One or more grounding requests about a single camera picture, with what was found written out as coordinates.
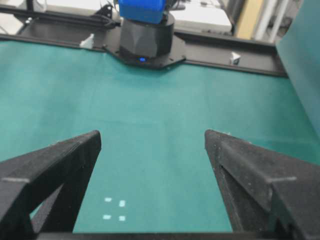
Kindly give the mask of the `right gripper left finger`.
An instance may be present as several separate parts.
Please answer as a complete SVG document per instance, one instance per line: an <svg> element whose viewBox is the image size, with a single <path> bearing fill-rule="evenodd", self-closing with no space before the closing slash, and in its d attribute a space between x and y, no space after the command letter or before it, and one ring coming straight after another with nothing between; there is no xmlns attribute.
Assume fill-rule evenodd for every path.
<svg viewBox="0 0 320 240"><path fill-rule="evenodd" d="M1 239L90 240L73 230L101 147L93 130L1 162Z"/></svg>

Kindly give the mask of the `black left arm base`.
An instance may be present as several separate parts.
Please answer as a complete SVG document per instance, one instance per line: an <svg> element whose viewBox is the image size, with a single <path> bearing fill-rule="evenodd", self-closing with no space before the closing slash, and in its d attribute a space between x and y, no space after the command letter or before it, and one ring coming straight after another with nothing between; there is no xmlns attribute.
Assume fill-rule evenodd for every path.
<svg viewBox="0 0 320 240"><path fill-rule="evenodd" d="M158 24L124 19L109 30L103 49L126 65L163 69L186 60L186 43L174 34L172 14Z"/></svg>

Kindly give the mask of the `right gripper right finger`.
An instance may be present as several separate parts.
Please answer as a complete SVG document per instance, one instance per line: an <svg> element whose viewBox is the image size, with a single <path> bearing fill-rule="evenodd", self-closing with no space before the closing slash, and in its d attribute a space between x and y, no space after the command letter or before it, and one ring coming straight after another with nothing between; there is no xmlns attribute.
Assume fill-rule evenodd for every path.
<svg viewBox="0 0 320 240"><path fill-rule="evenodd" d="M319 165L212 129L204 145L233 231L319 239Z"/></svg>

